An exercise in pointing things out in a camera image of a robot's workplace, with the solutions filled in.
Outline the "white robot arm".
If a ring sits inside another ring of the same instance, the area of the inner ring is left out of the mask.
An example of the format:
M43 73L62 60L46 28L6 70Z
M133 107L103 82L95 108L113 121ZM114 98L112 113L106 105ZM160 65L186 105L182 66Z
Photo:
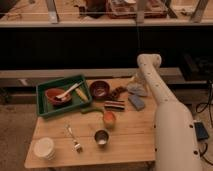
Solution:
M140 54L140 78L156 100L155 171L202 171L199 146L190 110L180 102L158 73L159 54Z

